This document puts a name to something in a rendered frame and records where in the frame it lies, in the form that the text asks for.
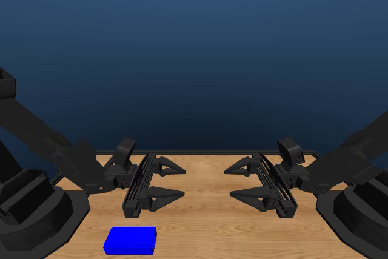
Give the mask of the blue hollow socket block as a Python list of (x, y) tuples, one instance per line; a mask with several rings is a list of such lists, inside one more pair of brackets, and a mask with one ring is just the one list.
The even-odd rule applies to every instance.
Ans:
[(106, 255), (153, 255), (156, 227), (112, 227), (105, 239)]

